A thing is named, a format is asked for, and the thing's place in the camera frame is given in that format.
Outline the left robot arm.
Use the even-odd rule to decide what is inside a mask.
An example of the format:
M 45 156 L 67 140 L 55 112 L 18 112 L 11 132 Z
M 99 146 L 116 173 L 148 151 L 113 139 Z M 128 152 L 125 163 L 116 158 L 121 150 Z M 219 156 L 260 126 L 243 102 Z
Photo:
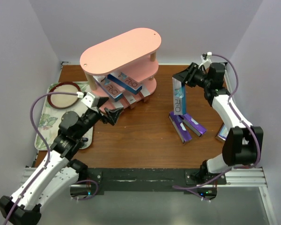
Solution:
M 58 135 L 52 145 L 47 145 L 44 161 L 30 177 L 11 196 L 0 198 L 0 211 L 5 218 L 4 224 L 36 225 L 43 208 L 62 190 L 72 184 L 96 181 L 86 178 L 88 167 L 74 155 L 82 145 L 84 135 L 98 122 L 115 125 L 123 107 L 116 109 L 99 108 L 107 102 L 107 97 L 94 97 L 90 94 L 82 97 L 81 102 L 87 110 L 82 115 L 68 111 L 62 115 Z

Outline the blue toothpaste box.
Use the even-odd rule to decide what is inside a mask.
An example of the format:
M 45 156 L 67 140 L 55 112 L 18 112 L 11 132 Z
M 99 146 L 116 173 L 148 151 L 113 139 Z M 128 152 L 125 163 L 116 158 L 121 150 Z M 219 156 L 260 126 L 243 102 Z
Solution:
M 135 95 L 142 89 L 141 83 L 135 81 L 133 78 L 122 72 L 110 73 L 107 75 L 107 78 Z
M 94 76 L 94 79 L 114 102 L 119 101 L 123 97 L 123 93 L 106 76 Z
M 172 78 L 173 84 L 173 111 L 175 115 L 186 114 L 186 91 L 185 85 L 179 80 Z

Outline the purple toothpaste box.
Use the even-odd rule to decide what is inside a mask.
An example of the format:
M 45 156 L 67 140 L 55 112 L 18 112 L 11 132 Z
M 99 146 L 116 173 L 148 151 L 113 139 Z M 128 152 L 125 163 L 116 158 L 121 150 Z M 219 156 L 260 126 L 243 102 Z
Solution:
M 169 119 L 171 120 L 177 134 L 179 135 L 183 144 L 186 144 L 192 140 L 190 133 L 186 130 L 182 119 L 179 115 L 175 115 L 174 112 L 169 112 Z
M 207 132 L 207 129 L 198 123 L 191 115 L 181 115 L 183 122 L 194 132 L 198 137 L 201 137 Z

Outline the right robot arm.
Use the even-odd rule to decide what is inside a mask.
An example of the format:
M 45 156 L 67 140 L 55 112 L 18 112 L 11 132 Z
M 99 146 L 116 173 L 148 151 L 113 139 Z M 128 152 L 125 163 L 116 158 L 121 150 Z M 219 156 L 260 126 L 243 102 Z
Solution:
M 204 90 L 204 98 L 219 114 L 228 129 L 222 153 L 205 160 L 192 179 L 203 182 L 210 174 L 222 174 L 233 167 L 254 167 L 261 157 L 263 129 L 253 126 L 237 109 L 232 94 L 223 86 L 226 69 L 221 63 L 211 63 L 203 72 L 196 63 L 172 76 L 178 87 L 174 93 L 179 97 L 185 93 L 185 86 L 199 86 Z

